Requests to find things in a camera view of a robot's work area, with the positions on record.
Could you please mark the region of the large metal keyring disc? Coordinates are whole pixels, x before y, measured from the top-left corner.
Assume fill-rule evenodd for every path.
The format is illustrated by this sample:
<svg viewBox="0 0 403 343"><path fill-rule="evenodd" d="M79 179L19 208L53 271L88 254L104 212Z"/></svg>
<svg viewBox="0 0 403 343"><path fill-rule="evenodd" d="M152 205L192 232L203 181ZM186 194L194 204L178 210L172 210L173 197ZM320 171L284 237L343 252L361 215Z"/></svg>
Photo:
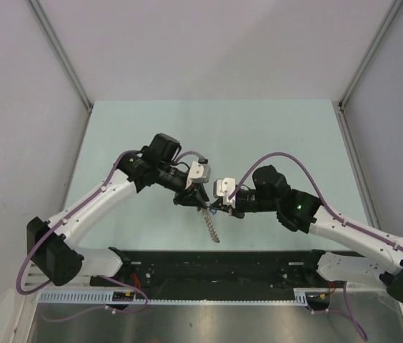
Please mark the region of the large metal keyring disc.
<svg viewBox="0 0 403 343"><path fill-rule="evenodd" d="M208 209L201 209L201 215L204 218L211 240L216 244L220 243L211 212Z"/></svg>

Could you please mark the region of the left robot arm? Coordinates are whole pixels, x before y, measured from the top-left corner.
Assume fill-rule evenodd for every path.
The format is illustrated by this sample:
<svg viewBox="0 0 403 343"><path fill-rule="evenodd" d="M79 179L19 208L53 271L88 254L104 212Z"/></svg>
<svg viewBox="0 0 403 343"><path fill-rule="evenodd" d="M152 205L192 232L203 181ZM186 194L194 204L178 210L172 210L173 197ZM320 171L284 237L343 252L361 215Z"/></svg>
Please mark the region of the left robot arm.
<svg viewBox="0 0 403 343"><path fill-rule="evenodd" d="M182 171L177 166L185 156L179 141L163 133L140 150L121 153L105 179L83 198L47 220L35 217L26 225L24 264L33 263L58 287L79 274L105 276L117 286L126 284L131 269L117 250L85 249L79 244L109 212L153 185L173 192L175 205L207 209L204 185L211 174L209 162L193 151L195 161Z"/></svg>

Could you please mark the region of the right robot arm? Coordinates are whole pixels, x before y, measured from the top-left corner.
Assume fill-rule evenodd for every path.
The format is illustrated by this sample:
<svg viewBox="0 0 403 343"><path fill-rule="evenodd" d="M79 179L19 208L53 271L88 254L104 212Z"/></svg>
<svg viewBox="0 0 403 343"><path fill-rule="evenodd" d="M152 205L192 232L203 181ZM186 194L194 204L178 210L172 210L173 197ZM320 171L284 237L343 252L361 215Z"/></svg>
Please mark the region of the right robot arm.
<svg viewBox="0 0 403 343"><path fill-rule="evenodd" d="M302 269L311 287L340 281L377 287L403 303L403 237L380 231L343 216L322 198L291 188L272 165L252 174L254 188L242 189L233 178L214 183L211 208L238 219L247 213L274 212L291 232L322 237L355 252L353 257L317 250Z"/></svg>

